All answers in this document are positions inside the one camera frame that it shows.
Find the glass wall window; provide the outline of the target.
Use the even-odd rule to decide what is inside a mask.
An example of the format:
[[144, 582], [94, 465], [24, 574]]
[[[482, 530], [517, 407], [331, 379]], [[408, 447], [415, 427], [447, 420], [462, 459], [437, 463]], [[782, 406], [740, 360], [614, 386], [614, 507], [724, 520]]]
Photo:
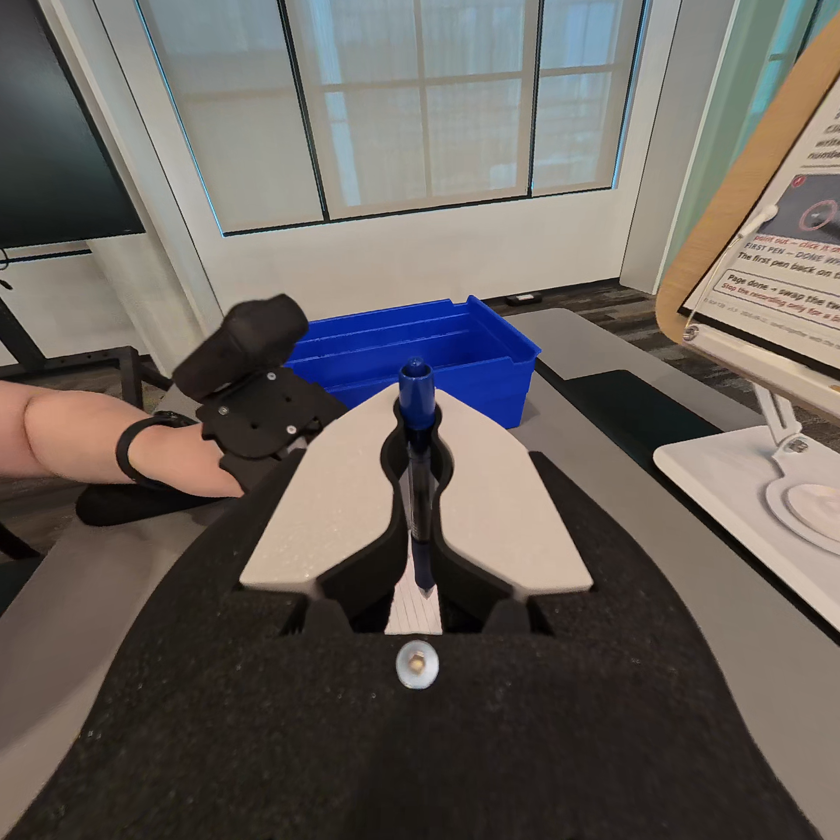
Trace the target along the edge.
[[647, 5], [135, 3], [223, 236], [614, 187]]

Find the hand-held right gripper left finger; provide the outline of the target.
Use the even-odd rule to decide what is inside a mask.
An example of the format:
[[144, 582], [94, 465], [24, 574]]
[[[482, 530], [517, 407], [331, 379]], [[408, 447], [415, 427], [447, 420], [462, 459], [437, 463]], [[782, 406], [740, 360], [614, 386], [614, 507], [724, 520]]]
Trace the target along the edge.
[[391, 384], [309, 445], [238, 582], [246, 593], [336, 602], [383, 634], [405, 571], [405, 435]]

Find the white lined legal notepad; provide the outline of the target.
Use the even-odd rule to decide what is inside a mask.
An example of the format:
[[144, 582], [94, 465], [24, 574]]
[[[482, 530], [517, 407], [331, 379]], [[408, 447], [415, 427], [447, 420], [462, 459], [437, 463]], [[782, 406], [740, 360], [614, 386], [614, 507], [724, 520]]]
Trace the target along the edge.
[[427, 595], [417, 586], [413, 572], [397, 583], [385, 635], [441, 635], [443, 624], [437, 588]]

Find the person's left hand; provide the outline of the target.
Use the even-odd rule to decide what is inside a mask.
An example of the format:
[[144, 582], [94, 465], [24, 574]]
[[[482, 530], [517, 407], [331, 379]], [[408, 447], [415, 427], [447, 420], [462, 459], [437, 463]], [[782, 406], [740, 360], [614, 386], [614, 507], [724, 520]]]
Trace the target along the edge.
[[128, 448], [129, 463], [147, 479], [197, 497], [241, 497], [237, 480], [219, 465], [222, 456], [197, 425], [153, 425], [140, 431]]

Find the green tinted glass panel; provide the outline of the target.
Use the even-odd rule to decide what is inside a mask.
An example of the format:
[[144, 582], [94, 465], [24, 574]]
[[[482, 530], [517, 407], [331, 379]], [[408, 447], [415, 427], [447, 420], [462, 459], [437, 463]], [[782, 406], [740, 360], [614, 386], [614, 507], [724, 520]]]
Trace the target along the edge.
[[838, 1], [736, 2], [670, 236], [666, 270]]

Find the instruction board on stand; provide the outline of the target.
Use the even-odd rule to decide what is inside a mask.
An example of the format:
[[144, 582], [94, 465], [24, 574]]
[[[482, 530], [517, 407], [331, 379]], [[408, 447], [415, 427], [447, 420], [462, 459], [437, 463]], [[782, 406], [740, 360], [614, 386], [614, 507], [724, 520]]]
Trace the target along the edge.
[[743, 238], [763, 190], [839, 74], [833, 17], [802, 53], [668, 268], [660, 330], [752, 384], [763, 425], [667, 444], [654, 463], [834, 631], [839, 628], [839, 456], [808, 437], [794, 406], [838, 425], [838, 371], [817, 370], [685, 315], [687, 296]]

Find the blue plastic bin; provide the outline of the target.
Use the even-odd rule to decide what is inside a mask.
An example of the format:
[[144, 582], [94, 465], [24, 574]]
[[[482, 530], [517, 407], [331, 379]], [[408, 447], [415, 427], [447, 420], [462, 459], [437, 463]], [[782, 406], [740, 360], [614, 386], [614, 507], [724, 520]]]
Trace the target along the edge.
[[397, 383], [414, 357], [438, 390], [504, 428], [518, 427], [540, 347], [487, 304], [469, 297], [310, 322], [286, 366], [348, 408]]

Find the black metal monitor stand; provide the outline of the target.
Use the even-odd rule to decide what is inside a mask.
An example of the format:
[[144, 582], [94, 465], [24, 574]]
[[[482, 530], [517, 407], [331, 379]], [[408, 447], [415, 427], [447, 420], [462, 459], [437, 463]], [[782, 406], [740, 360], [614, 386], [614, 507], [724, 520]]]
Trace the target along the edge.
[[114, 369], [119, 373], [120, 397], [138, 408], [144, 407], [144, 385], [162, 391], [172, 386], [171, 379], [157, 369], [152, 357], [130, 344], [48, 357], [5, 301], [1, 303], [1, 341], [15, 360], [2, 365], [2, 380], [6, 382], [33, 384], [58, 373]]

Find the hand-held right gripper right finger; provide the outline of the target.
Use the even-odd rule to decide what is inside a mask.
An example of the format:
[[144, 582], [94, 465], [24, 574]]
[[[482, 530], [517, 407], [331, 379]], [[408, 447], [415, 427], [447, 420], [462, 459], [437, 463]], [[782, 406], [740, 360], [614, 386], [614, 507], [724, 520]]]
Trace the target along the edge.
[[436, 392], [430, 564], [447, 630], [485, 625], [498, 603], [594, 586], [550, 490], [545, 457], [442, 389]]

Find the blue retractable pen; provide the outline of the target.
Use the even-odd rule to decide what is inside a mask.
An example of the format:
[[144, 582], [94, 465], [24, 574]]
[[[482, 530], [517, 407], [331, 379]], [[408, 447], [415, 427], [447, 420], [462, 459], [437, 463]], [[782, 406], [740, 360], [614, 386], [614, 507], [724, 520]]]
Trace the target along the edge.
[[420, 357], [400, 370], [399, 407], [408, 454], [408, 507], [411, 519], [414, 580], [428, 598], [435, 586], [431, 564], [433, 494], [431, 437], [436, 419], [434, 372]]

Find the printed instruction sheet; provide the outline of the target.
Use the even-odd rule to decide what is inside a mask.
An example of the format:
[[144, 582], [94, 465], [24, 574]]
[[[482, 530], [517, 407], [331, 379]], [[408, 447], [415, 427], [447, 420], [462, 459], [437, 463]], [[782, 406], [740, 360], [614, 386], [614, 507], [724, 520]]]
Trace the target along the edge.
[[839, 83], [680, 310], [817, 370], [839, 363]]

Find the black wall monitor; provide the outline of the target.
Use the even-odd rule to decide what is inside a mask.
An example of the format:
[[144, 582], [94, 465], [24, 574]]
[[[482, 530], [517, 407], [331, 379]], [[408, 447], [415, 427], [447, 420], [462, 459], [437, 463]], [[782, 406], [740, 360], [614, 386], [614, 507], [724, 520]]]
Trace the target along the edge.
[[145, 232], [37, 2], [1, 2], [1, 246]]

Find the person's left forearm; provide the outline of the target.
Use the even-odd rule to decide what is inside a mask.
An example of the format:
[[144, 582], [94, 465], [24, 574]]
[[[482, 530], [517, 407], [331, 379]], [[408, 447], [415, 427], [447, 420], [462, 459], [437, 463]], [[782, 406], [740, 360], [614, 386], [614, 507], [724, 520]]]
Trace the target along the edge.
[[1, 476], [128, 483], [117, 444], [127, 428], [147, 418], [110, 395], [3, 381]]

